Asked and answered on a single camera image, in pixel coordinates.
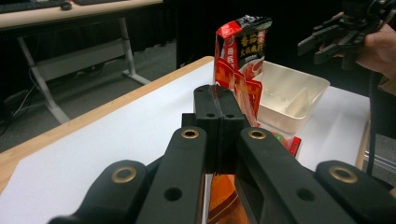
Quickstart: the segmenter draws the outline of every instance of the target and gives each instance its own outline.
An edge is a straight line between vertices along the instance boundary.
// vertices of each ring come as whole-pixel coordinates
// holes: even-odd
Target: wooden table edge
[[[187,64],[186,66],[181,67],[166,76],[160,77],[145,86],[128,92],[111,102],[101,105],[90,112],[87,112],[16,147],[0,153],[0,193],[3,192],[4,188],[7,186],[8,181],[12,177],[12,174],[14,173],[15,168],[17,167],[20,160],[69,135],[70,133],[73,133],[93,123],[105,115],[108,115],[111,112],[128,105],[140,97],[159,89],[167,83],[179,77],[183,77],[189,72],[211,62],[213,62],[213,57],[206,56],[200,60],[197,60],[196,62]]]
[[[359,147],[358,156],[356,158],[355,166],[363,171],[364,156],[368,148],[370,139],[371,121],[370,114],[367,117],[366,125],[364,126],[363,136],[361,138],[361,146]]]

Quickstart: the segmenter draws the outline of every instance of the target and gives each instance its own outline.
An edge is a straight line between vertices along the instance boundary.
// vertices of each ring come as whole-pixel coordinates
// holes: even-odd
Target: white tabletop
[[[94,179],[121,160],[149,164],[166,150],[193,90],[212,84],[213,63],[153,91],[20,161],[0,196],[0,223],[46,223],[74,213]],[[333,87],[298,133],[298,161],[355,164],[369,113],[366,97]]]

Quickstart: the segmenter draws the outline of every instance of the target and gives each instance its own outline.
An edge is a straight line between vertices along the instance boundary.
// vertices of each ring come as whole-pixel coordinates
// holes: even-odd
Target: human hand
[[[379,32],[367,35],[356,63],[390,80],[395,79],[396,32],[386,24]]]

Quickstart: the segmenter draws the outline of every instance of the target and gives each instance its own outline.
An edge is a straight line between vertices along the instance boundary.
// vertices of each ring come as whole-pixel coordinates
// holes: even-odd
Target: snack bag
[[[271,24],[269,18],[245,16],[224,24],[216,34],[214,81],[233,91],[254,127],[258,126],[262,83],[253,78],[262,72],[265,35]],[[207,223],[249,223],[235,190],[234,175],[214,175]]]
[[[262,95],[262,84],[253,78],[262,72],[265,35],[271,24],[267,17],[245,16],[216,32],[215,82],[234,91],[251,126],[257,126]]]

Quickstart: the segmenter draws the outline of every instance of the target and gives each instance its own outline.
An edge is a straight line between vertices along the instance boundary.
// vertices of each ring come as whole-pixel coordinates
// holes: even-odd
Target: white plastic container
[[[262,98],[257,119],[284,133],[297,133],[310,118],[330,82],[285,66],[264,61]]]

